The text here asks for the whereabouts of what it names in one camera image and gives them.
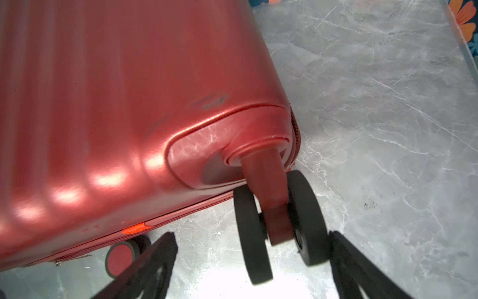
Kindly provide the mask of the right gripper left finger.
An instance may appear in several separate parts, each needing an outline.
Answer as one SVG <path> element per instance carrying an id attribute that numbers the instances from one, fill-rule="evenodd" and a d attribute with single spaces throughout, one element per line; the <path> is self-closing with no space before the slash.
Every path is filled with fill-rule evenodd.
<path id="1" fill-rule="evenodd" d="M 178 244 L 173 232 L 163 234 L 95 299 L 165 299 Z"/>

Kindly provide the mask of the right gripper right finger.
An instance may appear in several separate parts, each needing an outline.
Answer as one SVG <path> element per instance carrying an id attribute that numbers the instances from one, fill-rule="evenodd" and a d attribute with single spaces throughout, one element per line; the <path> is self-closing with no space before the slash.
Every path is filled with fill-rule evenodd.
<path id="1" fill-rule="evenodd" d="M 411 299 L 338 231 L 329 233 L 332 276 L 339 298 Z"/>

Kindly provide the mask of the red hard-shell suitcase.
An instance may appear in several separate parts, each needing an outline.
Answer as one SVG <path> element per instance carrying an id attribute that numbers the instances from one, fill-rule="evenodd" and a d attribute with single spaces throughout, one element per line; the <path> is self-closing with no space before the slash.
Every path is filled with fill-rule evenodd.
<path id="1" fill-rule="evenodd" d="M 1 270 L 110 246 L 233 199 L 254 284 L 266 244 L 329 259 L 300 132 L 248 1 L 1 2 Z"/>

